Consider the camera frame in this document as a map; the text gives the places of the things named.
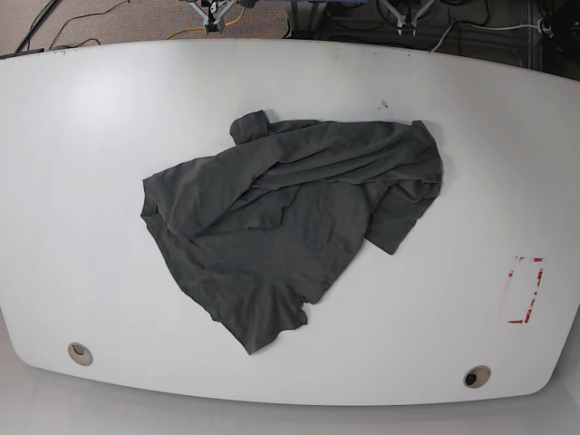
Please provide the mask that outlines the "red tape rectangle marking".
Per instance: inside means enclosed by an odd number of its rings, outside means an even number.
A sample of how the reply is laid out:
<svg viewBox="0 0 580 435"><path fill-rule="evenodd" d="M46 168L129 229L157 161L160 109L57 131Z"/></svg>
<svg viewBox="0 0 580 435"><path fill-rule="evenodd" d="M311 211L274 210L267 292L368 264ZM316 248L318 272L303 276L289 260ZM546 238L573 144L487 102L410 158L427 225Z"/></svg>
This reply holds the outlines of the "red tape rectangle marking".
<svg viewBox="0 0 580 435"><path fill-rule="evenodd" d="M508 324L529 322L539 291L546 260L517 256L507 276L502 315Z"/></svg>

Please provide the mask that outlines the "dark grey t-shirt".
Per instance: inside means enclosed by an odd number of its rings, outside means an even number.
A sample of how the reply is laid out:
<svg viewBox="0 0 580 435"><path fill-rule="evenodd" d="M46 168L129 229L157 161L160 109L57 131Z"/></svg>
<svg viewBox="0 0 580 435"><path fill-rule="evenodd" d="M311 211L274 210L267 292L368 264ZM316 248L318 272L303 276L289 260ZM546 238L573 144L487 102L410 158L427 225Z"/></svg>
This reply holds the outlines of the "dark grey t-shirt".
<svg viewBox="0 0 580 435"><path fill-rule="evenodd" d="M278 121L143 182L141 216L179 289L256 353L307 324L365 242L393 254L440 193L421 121Z"/></svg>

